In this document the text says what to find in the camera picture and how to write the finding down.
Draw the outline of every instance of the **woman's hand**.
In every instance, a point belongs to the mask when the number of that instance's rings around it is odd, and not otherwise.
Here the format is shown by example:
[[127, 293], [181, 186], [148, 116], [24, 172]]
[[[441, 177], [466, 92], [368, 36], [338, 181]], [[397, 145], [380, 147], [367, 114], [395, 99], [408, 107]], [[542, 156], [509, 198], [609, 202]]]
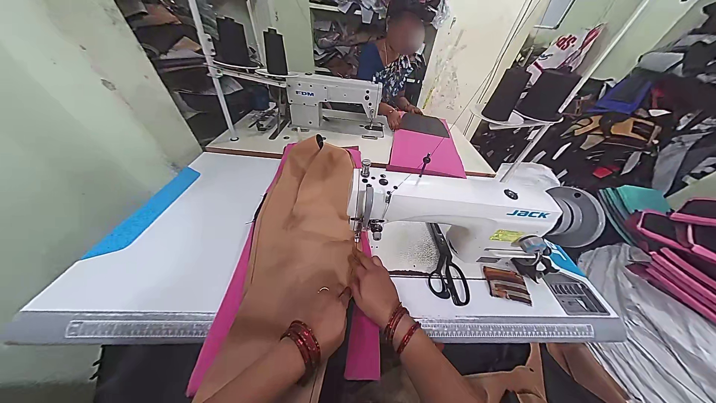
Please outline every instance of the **woman's hand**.
[[400, 128], [400, 112], [398, 112], [397, 109], [388, 113], [386, 118], [388, 118], [388, 127], [390, 127], [390, 130], [395, 131]]
[[417, 106], [413, 106], [413, 105], [408, 105], [408, 106], [405, 108], [405, 112], [415, 113], [415, 114], [417, 114], [417, 115], [422, 115], [422, 111], [420, 110], [420, 108], [417, 107]]
[[321, 360], [327, 360], [343, 343], [346, 333], [346, 309], [351, 290], [340, 285], [324, 287], [306, 301], [301, 318], [314, 332], [321, 347]]
[[353, 299], [371, 321], [384, 328], [400, 303], [388, 270], [378, 256], [370, 258], [356, 248], [348, 260], [355, 274]]

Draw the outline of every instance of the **scissors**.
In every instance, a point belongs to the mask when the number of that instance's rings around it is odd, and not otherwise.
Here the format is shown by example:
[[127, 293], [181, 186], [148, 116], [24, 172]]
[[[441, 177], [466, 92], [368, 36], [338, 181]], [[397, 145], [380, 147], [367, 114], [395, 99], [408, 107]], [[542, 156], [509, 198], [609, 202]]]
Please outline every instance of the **scissors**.
[[[458, 265], [453, 263], [453, 253], [450, 251], [448, 241], [445, 240], [445, 237], [442, 235], [440, 227], [437, 224], [429, 223], [427, 225], [427, 228], [430, 230], [432, 240], [435, 241], [435, 246], [437, 247], [438, 253], [440, 253], [440, 257], [437, 260], [437, 268], [435, 269], [435, 271], [433, 271], [432, 273], [430, 273], [430, 275], [427, 276], [427, 286], [430, 287], [430, 291], [432, 291], [432, 293], [435, 294], [438, 298], [441, 298], [443, 300], [449, 300], [452, 298], [453, 303], [456, 306], [467, 305], [470, 302], [470, 288], [468, 287], [468, 280], [465, 278], [465, 273], [463, 273], [463, 271], [458, 267]], [[465, 286], [464, 301], [460, 300], [458, 289], [455, 288], [455, 281], [453, 280], [451, 268], [458, 272], [460, 280]], [[433, 279], [440, 280], [440, 290], [436, 290], [432, 286]]]

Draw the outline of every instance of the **warning label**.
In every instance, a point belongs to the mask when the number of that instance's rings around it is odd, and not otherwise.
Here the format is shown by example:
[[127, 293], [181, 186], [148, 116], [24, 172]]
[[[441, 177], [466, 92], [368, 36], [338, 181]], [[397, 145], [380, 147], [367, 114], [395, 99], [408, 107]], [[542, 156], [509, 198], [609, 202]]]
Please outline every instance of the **warning label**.
[[519, 231], [508, 231], [506, 229], [498, 229], [495, 234], [493, 234], [492, 237], [490, 237], [490, 241], [500, 241], [500, 242], [515, 242], [516, 240], [519, 240], [524, 235], [524, 232]]

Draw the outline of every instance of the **red bangle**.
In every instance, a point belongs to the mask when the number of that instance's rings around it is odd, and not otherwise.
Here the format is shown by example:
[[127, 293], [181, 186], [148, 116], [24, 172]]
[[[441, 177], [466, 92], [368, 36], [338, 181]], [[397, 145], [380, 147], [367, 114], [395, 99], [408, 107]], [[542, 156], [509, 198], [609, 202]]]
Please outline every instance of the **red bangle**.
[[316, 369], [321, 363], [321, 347], [318, 340], [311, 329], [301, 321], [294, 321], [288, 330], [281, 336], [281, 339], [290, 338], [301, 352], [301, 358], [304, 360], [306, 371], [297, 382], [300, 386], [308, 384], [310, 378], [313, 377]]
[[412, 338], [412, 335], [415, 334], [415, 332], [420, 328], [420, 322], [413, 323], [412, 326], [410, 326], [410, 329], [408, 329], [405, 336], [403, 336], [403, 340], [400, 342], [400, 346], [398, 347], [397, 353], [398, 355], [402, 354], [403, 350], [405, 350], [405, 347], [407, 346], [408, 342], [410, 341], [410, 338]]
[[398, 306], [393, 311], [392, 315], [390, 316], [390, 319], [388, 320], [388, 324], [385, 326], [385, 329], [383, 330], [383, 334], [385, 335], [385, 338], [387, 339], [388, 343], [393, 343], [393, 336], [395, 335], [395, 329], [398, 327], [398, 323], [400, 323], [400, 319], [408, 313], [407, 309], [402, 306], [401, 303], [398, 303]]

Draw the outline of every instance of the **woman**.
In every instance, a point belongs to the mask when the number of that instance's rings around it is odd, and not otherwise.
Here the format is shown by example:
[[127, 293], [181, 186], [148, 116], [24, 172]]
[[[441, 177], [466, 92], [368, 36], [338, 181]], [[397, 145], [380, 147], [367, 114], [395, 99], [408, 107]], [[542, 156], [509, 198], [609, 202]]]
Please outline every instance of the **woman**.
[[400, 127], [399, 110], [422, 115], [405, 97], [405, 80], [414, 68], [409, 56], [420, 49], [423, 41], [425, 26], [418, 14], [396, 8], [388, 11], [386, 37], [363, 45], [357, 78], [383, 84], [378, 113], [387, 117], [392, 130]]
[[[469, 383], [443, 356], [425, 332], [402, 310], [388, 270], [378, 257], [372, 259], [358, 250], [349, 257], [355, 274], [349, 288], [323, 287], [306, 304], [306, 315], [291, 325], [284, 338], [265, 356], [229, 382], [207, 403], [273, 402], [292, 385], [309, 378], [341, 345], [346, 331], [348, 300], [355, 299], [361, 310], [381, 328], [389, 329], [393, 347], [410, 381], [424, 403], [476, 403]], [[296, 333], [306, 331], [302, 337]], [[307, 349], [316, 342], [317, 349]], [[311, 353], [318, 362], [311, 362]]]

